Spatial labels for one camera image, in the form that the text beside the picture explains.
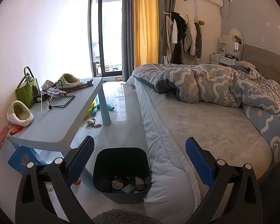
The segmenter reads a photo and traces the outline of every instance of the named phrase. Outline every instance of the trash can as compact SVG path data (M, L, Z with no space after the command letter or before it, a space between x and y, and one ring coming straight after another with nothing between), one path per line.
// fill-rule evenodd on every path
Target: trash can
M144 180L144 190L138 193L114 193L112 181L115 175L139 177ZM96 157L93 185L103 195L118 204L143 202L151 185L148 159L145 151L137 147L104 149Z

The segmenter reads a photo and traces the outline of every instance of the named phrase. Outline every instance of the upholstered headboard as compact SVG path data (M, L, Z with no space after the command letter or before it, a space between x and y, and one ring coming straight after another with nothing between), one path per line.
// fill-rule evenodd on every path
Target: upholstered headboard
M244 44L240 60L252 63L256 66L256 70L266 79L273 79L280 84L280 55Z

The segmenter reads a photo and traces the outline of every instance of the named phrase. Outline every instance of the tabletop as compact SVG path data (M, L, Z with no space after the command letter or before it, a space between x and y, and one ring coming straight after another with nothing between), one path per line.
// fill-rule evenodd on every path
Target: tabletop
M86 83L93 79L93 86L87 87L68 95L76 97L65 108L47 109L48 101L37 103L30 109L33 114L32 123L21 132L8 137L13 143L48 151L64 151L68 149L81 122L99 90L102 88L101 77L82 79ZM63 105L69 98L53 98L52 105Z

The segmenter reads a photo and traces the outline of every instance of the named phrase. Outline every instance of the power cord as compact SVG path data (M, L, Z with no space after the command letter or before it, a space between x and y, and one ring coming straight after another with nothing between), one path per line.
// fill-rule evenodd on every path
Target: power cord
M221 14L221 16L222 16L222 18L228 18L229 17L229 14L230 14L230 0L228 0L228 15L227 15L227 17L223 17L223 15L222 15L222 12L221 12L221 8L220 8L220 14Z

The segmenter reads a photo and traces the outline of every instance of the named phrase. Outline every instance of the plush mattress cover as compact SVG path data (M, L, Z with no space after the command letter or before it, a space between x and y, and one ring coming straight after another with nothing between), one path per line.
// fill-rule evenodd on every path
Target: plush mattress cover
M202 149L229 165L252 164L257 178L269 168L271 148L242 108L189 104L178 101L172 93L155 93L132 77L128 82L136 87L150 154L152 186L144 199L147 215L164 224L184 224L193 213L200 179L190 178L184 170L177 144L191 136ZM201 200L207 190L200 189ZM227 199L228 191L216 217Z

